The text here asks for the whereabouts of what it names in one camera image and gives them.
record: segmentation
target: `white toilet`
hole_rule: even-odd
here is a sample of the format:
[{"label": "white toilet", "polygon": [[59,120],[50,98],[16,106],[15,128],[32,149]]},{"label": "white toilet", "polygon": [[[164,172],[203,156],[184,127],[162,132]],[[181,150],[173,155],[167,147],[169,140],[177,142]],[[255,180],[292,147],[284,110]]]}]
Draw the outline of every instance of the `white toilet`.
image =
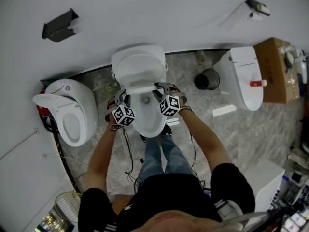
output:
[{"label": "white toilet", "polygon": [[112,70],[121,89],[130,95],[130,107],[136,118],[137,132],[147,138],[161,133],[166,116],[158,110],[159,102],[152,93],[156,82],[165,82],[166,63],[163,48],[157,45],[137,46],[112,56]]},{"label": "white toilet", "polygon": [[96,132],[96,102],[92,91],[84,84],[61,79],[49,85],[45,94],[36,95],[32,100],[38,106],[49,109],[67,144],[80,146]]},{"label": "white toilet", "polygon": [[263,87],[252,87],[261,81],[261,72],[253,47],[232,48],[213,68],[220,76],[223,97],[237,108],[256,111],[263,102]]}]

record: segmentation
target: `black shirt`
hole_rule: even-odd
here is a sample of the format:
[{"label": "black shirt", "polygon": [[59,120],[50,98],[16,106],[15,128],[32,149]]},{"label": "black shirt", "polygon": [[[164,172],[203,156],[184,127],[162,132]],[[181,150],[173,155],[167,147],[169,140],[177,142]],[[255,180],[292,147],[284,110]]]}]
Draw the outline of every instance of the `black shirt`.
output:
[{"label": "black shirt", "polygon": [[245,177],[233,164],[220,164],[211,176],[211,198],[204,194],[199,180],[190,174],[161,174],[148,177],[138,193],[117,216],[106,194],[97,188],[81,198],[78,215],[80,232],[131,231],[141,227],[155,214],[179,210],[198,218],[221,222],[214,206],[220,200],[232,200],[243,213],[253,212],[255,201]]}]

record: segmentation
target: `black trash can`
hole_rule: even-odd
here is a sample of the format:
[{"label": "black trash can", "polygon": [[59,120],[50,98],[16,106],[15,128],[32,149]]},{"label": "black trash can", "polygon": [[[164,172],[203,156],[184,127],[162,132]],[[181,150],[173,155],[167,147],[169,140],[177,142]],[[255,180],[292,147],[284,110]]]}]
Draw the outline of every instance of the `black trash can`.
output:
[{"label": "black trash can", "polygon": [[194,78],[194,84],[201,90],[215,90],[220,84],[220,76],[214,69],[206,69]]}]

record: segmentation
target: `cardboard box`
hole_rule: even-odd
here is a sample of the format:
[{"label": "cardboard box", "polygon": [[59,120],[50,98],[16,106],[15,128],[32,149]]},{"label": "cardboard box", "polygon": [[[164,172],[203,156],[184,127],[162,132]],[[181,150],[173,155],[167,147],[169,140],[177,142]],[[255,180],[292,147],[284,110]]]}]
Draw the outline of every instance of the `cardboard box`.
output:
[{"label": "cardboard box", "polygon": [[288,103],[299,99],[297,70],[294,65],[286,72],[285,54],[279,53],[279,47],[288,42],[270,38],[254,46],[262,78],[268,84],[264,87],[263,102]]}]

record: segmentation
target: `toilet bowl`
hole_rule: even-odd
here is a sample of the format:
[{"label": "toilet bowl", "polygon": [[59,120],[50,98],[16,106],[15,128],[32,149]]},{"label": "toilet bowl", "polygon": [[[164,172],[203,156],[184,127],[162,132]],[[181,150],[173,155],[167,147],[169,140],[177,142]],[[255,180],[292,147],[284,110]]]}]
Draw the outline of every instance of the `toilet bowl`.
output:
[{"label": "toilet bowl", "polygon": [[71,79],[61,79],[49,85],[45,94],[33,97],[38,106],[53,115],[63,140],[71,146],[86,143],[96,132],[98,111],[92,91]]},{"label": "toilet bowl", "polygon": [[154,83],[165,82],[166,63],[162,47],[144,45],[117,52],[112,56],[112,70],[121,89],[130,95],[130,107],[136,117],[133,127],[144,137],[156,137],[167,119],[160,114],[159,101],[152,93],[158,90]]},{"label": "toilet bowl", "polygon": [[246,110],[259,109],[263,87],[250,86],[251,81],[262,80],[253,47],[232,48],[213,68],[220,76],[220,92],[229,103]]}]

